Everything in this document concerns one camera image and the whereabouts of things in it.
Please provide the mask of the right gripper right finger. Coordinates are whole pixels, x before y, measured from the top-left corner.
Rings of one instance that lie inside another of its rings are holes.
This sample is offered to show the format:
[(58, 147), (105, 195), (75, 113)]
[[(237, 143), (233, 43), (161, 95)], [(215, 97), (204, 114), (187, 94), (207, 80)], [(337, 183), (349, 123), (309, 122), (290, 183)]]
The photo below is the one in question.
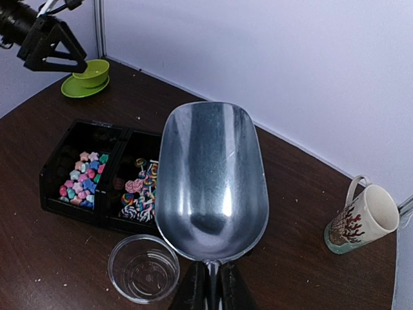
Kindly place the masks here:
[(222, 287), (223, 309), (258, 309), (258, 305), (235, 263), (229, 262), (222, 265), (219, 277)]

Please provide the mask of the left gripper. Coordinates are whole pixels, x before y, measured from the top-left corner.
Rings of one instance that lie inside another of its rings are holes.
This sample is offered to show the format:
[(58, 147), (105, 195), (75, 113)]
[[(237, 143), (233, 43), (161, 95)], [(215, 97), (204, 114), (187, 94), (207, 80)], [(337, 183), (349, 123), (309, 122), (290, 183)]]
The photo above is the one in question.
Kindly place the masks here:
[[(87, 69), (86, 52), (65, 22), (54, 16), (37, 19), (34, 15), (19, 14), (16, 18), (15, 42), (20, 46), (18, 58), (29, 70), (45, 72), (83, 73)], [(65, 52), (57, 49), (62, 44)]]

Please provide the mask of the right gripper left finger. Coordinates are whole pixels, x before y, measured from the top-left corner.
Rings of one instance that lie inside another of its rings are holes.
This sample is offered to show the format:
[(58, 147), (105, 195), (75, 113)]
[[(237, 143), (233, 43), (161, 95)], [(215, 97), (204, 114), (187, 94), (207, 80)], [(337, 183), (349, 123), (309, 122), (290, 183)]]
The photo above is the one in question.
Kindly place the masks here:
[(203, 310), (205, 308), (206, 267), (192, 262), (180, 283), (169, 310)]

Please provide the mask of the clear plastic jar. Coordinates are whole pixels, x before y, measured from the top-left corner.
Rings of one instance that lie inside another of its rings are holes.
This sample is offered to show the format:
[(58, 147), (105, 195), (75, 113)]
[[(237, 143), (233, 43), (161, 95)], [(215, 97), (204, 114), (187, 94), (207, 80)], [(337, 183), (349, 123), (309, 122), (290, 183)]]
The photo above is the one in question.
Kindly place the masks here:
[(177, 254), (164, 240), (135, 234), (112, 249), (107, 271), (112, 285), (127, 300), (154, 304), (176, 290), (180, 264)]

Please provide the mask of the metal scoop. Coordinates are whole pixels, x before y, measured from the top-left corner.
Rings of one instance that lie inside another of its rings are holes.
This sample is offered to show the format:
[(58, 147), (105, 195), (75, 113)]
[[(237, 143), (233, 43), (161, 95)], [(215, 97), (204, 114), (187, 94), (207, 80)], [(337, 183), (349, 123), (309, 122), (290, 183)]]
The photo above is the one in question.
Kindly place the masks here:
[(155, 215), (173, 250), (206, 265), (208, 308), (218, 309), (219, 268), (252, 250), (269, 219), (259, 140), (243, 108), (200, 101), (170, 113), (159, 151)]

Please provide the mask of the black three-compartment candy tray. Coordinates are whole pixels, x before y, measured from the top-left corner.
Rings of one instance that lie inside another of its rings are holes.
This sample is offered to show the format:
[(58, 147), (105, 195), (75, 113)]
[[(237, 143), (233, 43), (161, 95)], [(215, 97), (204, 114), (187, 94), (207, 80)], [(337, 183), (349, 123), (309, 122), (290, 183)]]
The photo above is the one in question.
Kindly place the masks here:
[[(132, 234), (159, 235), (155, 218), (138, 223), (120, 218), (123, 185), (135, 170), (137, 158), (158, 160), (161, 135), (97, 121), (75, 120), (44, 164), (39, 174), (41, 208), (93, 226)], [(83, 151), (104, 152), (109, 161), (97, 186), (93, 210), (58, 200), (59, 187), (65, 182), (69, 164)]]

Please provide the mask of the pile of star candies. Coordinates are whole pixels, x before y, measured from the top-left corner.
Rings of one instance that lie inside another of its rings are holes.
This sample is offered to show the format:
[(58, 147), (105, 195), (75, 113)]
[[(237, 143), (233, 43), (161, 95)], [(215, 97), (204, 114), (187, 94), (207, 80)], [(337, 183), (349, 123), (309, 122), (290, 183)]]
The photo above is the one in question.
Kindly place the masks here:
[(58, 200), (78, 207), (93, 210), (97, 186), (101, 180), (110, 155), (104, 152), (83, 151), (69, 164), (65, 182), (59, 187)]

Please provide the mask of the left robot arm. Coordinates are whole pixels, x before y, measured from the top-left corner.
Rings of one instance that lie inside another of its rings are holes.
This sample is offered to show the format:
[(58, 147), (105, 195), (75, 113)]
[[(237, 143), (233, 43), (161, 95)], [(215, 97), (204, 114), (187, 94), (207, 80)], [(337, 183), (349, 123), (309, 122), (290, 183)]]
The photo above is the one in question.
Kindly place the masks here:
[(17, 57), (34, 72), (83, 73), (86, 52), (68, 25), (56, 17), (74, 10), (81, 1), (46, 1), (34, 10), (23, 1), (1, 1), (1, 48), (20, 46)]

